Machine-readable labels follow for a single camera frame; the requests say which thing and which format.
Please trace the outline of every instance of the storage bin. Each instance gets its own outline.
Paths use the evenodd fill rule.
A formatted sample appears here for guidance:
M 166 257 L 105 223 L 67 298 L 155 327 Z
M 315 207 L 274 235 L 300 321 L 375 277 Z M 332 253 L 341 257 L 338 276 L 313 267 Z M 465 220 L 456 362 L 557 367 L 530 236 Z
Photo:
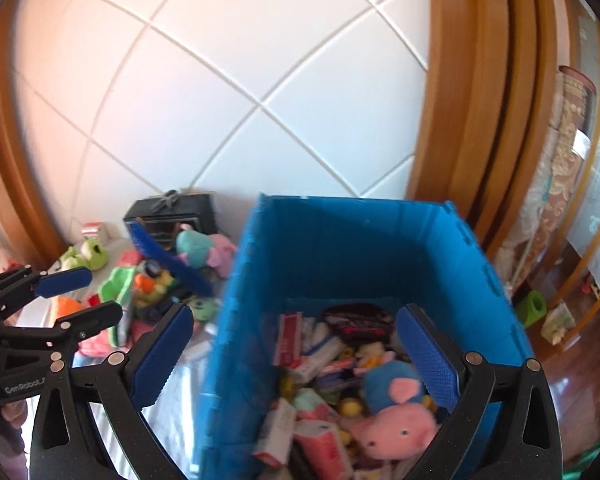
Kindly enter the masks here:
M 226 288 L 196 414 L 203 480 L 253 479 L 251 457 L 270 402 L 278 317 L 319 316 L 365 300 L 395 313 L 426 309 L 463 350 L 519 365 L 532 356 L 493 268 L 452 204 L 261 196 Z M 458 477 L 474 470 L 498 406 L 490 406 Z

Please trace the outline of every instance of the white wall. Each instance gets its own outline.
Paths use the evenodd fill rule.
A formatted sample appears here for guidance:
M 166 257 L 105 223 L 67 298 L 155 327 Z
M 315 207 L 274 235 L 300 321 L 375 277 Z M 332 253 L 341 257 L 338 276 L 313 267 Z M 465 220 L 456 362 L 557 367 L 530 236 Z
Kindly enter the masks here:
M 20 0 L 23 140 L 60 231 L 168 189 L 401 198 L 429 0 Z

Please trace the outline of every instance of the blue gripper pad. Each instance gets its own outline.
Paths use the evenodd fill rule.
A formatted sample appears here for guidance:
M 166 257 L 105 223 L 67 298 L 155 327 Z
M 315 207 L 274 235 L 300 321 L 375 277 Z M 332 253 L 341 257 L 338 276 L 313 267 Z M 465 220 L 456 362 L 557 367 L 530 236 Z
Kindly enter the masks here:
M 147 257 L 155 260 L 189 288 L 196 296 L 210 298 L 213 295 L 211 284 L 199 272 L 186 265 L 175 254 L 165 251 L 138 222 L 126 225 L 131 241 L 136 248 Z
M 431 398 L 437 405 L 451 411 L 460 400 L 460 370 L 445 355 L 436 335 L 431 333 L 432 323 L 429 321 L 430 327 L 426 327 L 418 319 L 426 314 L 420 309 L 418 316 L 415 309 L 420 307 L 410 304 L 398 311 L 395 319 L 398 338 L 422 376 Z
M 125 383 L 136 409 L 151 406 L 158 400 L 192 334 L 191 309 L 176 303 L 154 330 L 143 334 L 129 351 Z
M 90 283 L 91 271 L 87 267 L 77 267 L 40 278 L 33 292 L 36 296 L 52 298 L 77 288 L 83 288 Z

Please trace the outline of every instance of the green foam roll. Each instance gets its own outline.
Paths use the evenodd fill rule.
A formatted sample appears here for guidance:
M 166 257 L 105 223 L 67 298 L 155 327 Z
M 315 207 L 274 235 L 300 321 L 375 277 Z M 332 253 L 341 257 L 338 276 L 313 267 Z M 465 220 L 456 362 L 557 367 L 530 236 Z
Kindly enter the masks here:
M 524 300 L 516 305 L 516 314 L 525 328 L 543 318 L 546 315 L 546 302 L 542 294 L 532 290 Z

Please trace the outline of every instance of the teal and pink plush toy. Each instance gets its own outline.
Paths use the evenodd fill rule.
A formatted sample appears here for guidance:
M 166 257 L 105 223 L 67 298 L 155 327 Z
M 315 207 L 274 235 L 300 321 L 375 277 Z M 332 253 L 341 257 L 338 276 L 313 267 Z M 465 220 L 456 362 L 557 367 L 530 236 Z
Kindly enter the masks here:
M 416 369 L 389 361 L 365 375 L 363 387 L 372 417 L 351 428 L 365 454 L 376 460 L 404 460 L 422 453 L 436 435 L 436 421 L 420 401 Z
M 221 278 L 227 278 L 238 250 L 229 238 L 222 235 L 207 236 L 187 224 L 181 224 L 180 227 L 182 231 L 176 237 L 178 256 L 192 269 L 208 266 L 215 269 Z

